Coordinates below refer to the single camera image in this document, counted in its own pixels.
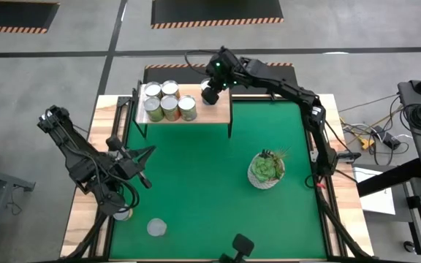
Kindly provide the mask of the wooden shelf with black legs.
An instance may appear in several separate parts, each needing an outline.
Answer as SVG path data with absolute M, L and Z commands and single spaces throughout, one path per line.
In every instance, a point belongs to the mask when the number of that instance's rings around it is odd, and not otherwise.
M 143 102 L 148 98 L 144 93 L 146 84 L 141 84 L 137 88 L 137 94 L 135 95 L 137 103 L 132 118 L 136 125 L 144 125 L 144 129 L 141 131 L 144 137 L 147 136 L 146 128 L 152 123 L 226 123 L 228 125 L 228 132 L 232 131 L 232 98 L 228 90 L 222 91 L 217 103 L 211 105 L 202 98 L 200 84 L 178 84 L 180 97 L 177 99 L 179 100 L 185 95 L 193 96 L 196 102 L 197 117 L 193 121 L 185 121 L 182 119 L 180 113 L 180 118 L 176 121 L 169 121 L 164 116 L 161 121 L 153 122 L 148 119 L 143 106 Z

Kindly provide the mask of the green label can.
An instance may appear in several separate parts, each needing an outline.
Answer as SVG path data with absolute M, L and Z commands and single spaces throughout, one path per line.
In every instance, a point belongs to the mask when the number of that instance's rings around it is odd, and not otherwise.
M 158 122 L 164 118 L 160 102 L 161 100 L 156 96 L 150 96 L 143 102 L 144 110 L 150 121 Z

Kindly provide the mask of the peaches label can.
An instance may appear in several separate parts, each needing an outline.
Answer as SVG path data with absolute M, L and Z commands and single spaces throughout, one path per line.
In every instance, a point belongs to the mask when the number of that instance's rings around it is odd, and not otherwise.
M 193 96 L 182 96 L 178 100 L 178 108 L 185 121 L 193 121 L 197 117 L 196 102 Z

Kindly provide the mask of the green sliced peaches can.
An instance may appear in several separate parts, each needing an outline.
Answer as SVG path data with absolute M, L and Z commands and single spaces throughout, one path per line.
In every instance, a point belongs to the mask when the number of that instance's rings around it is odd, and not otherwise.
M 160 218 L 152 218 L 147 225 L 147 232 L 152 237 L 161 237 L 167 231 L 167 224 Z

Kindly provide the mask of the green table mat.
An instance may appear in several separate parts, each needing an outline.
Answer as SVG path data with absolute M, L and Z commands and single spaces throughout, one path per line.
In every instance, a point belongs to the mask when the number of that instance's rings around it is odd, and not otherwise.
M 112 259 L 216 259 L 234 255 L 242 234 L 254 259 L 323 259 L 325 242 L 300 111 L 289 102 L 236 102 L 233 126 L 153 124 L 143 137 L 129 133 L 130 148 L 156 147 L 145 166 L 151 188 L 137 178 L 140 203 L 114 226 Z M 262 149 L 289 148 L 285 176 L 274 187 L 253 187 L 247 170 Z M 167 224 L 161 237 L 148 222 Z

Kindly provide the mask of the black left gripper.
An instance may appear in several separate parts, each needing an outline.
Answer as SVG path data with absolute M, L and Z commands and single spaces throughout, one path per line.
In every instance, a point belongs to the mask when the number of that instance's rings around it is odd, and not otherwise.
M 107 139 L 107 146 L 122 156 L 113 166 L 121 178 L 129 180 L 137 175 L 140 178 L 140 182 L 146 188 L 152 187 L 150 180 L 145 176 L 144 170 L 147 160 L 156 149 L 155 146 L 152 145 L 140 149 L 125 149 L 123 143 L 115 135 Z

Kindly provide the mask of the red circle-pattern can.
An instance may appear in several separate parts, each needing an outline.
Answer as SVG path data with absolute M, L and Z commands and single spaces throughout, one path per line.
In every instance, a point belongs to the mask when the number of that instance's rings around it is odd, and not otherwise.
M 117 221 L 128 221 L 133 214 L 133 209 L 121 209 L 113 215 L 113 218 Z

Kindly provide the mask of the succulent in white patterned pot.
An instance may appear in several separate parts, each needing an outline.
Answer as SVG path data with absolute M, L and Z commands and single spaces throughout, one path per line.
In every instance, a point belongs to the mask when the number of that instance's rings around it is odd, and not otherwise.
M 261 190 L 274 187 L 285 176 L 286 168 L 284 159 L 289 148 L 279 150 L 262 149 L 251 160 L 247 170 L 250 184 Z

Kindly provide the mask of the white rectangular panel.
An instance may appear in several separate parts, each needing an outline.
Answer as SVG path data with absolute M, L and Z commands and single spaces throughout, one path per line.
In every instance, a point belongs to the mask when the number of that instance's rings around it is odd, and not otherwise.
M 380 171 L 353 167 L 353 173 L 358 183 L 380 174 Z M 395 215 L 392 189 L 386 188 L 360 198 L 364 211 Z

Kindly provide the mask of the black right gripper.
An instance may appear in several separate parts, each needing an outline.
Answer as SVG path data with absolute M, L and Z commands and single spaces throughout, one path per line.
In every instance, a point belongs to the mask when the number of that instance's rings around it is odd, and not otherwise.
M 241 61 L 226 47 L 221 47 L 211 57 L 205 73 L 210 79 L 208 87 L 202 91 L 202 98 L 211 105 L 217 103 L 220 92 L 241 84 L 246 77 Z

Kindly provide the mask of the orange pineapple label can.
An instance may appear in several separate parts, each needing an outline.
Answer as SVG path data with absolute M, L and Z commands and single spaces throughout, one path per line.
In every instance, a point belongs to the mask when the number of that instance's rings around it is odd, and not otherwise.
M 179 85 L 174 80 L 166 80 L 162 83 L 162 94 L 164 96 L 180 97 Z
M 163 96 L 160 105 L 167 120 L 176 121 L 180 118 L 180 112 L 178 109 L 178 99 L 176 96 Z

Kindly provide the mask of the black hazard-striped floor mat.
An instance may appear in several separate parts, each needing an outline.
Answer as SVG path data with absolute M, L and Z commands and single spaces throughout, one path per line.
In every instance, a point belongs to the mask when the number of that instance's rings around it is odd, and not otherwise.
M 0 1 L 0 33 L 46 34 L 58 2 Z
M 291 63 L 268 62 L 270 72 L 276 77 L 284 78 L 290 85 L 298 85 L 295 68 Z M 155 81 L 163 83 L 166 80 L 174 80 L 178 84 L 200 84 L 206 75 L 201 75 L 190 69 L 187 64 L 152 64 L 144 69 L 143 83 Z M 265 88 L 245 88 L 241 85 L 231 89 L 233 96 L 266 96 Z
M 151 28 L 282 23 L 279 0 L 153 0 Z

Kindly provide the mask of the black power adapter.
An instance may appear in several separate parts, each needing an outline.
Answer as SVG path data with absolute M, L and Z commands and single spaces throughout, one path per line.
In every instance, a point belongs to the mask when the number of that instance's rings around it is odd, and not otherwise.
M 373 127 L 373 135 L 392 150 L 396 150 L 401 142 L 380 126 Z

